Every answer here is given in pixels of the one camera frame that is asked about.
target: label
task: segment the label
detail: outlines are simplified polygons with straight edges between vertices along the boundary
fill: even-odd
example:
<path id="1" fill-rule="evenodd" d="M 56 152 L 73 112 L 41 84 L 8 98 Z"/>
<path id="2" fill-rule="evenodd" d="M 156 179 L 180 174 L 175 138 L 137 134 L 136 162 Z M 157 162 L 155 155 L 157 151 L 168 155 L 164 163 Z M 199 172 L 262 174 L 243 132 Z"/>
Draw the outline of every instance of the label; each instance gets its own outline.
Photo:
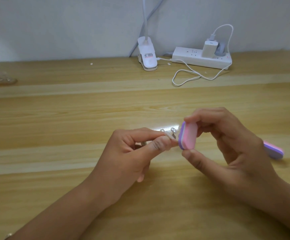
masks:
<path id="1" fill-rule="evenodd" d="M 144 55 L 144 58 L 150 58 L 153 57 L 153 53 L 147 53 Z"/>

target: white wall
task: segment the white wall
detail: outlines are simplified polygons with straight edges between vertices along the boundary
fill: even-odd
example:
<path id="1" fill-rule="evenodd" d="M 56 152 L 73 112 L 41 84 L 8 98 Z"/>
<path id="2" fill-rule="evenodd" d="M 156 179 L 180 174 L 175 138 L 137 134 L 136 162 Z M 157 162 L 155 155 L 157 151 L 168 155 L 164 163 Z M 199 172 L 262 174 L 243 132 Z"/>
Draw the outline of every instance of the white wall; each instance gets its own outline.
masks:
<path id="1" fill-rule="evenodd" d="M 146 0 L 147 13 L 159 0 Z M 127 56 L 141 0 L 0 0 L 0 61 Z M 165 0 L 148 25 L 157 55 L 201 48 L 221 24 L 231 51 L 290 49 L 290 0 Z M 229 29 L 219 31 L 226 38 Z"/>

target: fingernail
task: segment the fingernail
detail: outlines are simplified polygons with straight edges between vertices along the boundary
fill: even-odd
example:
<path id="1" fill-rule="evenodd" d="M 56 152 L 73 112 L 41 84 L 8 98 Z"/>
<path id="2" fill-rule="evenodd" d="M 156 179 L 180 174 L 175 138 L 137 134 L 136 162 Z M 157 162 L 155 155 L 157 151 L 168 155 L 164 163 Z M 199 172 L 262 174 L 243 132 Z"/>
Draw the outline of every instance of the fingernail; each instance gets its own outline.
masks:
<path id="1" fill-rule="evenodd" d="M 183 150 L 182 155 L 184 158 L 188 159 L 191 155 L 191 151 L 190 150 Z"/>

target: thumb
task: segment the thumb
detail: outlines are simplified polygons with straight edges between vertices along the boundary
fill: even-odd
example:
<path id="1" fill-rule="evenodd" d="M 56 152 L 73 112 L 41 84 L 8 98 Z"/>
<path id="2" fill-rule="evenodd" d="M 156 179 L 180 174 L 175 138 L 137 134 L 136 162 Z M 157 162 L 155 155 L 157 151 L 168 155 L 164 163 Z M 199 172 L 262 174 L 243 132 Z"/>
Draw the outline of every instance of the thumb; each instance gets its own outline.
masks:
<path id="1" fill-rule="evenodd" d="M 147 165 L 154 157 L 172 147 L 172 141 L 167 136 L 157 137 L 147 145 L 130 152 L 142 165 Z"/>
<path id="2" fill-rule="evenodd" d="M 182 156 L 196 169 L 205 174 L 209 179 L 222 183 L 227 178 L 227 169 L 218 165 L 213 160 L 205 157 L 196 150 L 183 150 Z"/>

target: power strip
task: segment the power strip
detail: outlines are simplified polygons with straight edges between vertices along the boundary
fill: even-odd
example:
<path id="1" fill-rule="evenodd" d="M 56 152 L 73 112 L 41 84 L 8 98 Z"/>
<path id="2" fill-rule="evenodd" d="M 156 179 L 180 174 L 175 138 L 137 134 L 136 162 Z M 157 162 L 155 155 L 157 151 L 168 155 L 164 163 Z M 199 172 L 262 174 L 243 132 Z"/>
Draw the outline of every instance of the power strip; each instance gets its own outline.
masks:
<path id="1" fill-rule="evenodd" d="M 227 66 L 229 66 L 232 63 L 232 58 L 229 53 L 226 53 L 225 56 L 214 55 L 212 58 L 205 58 L 202 57 L 202 52 L 203 50 L 199 49 L 176 47 L 175 51 L 173 52 L 172 62 L 183 63 L 181 61 L 177 61 L 183 60 L 187 64 L 191 65 L 198 65 L 202 67 L 204 66 L 217 69 L 225 68 L 224 70 L 227 70 L 228 69 Z"/>

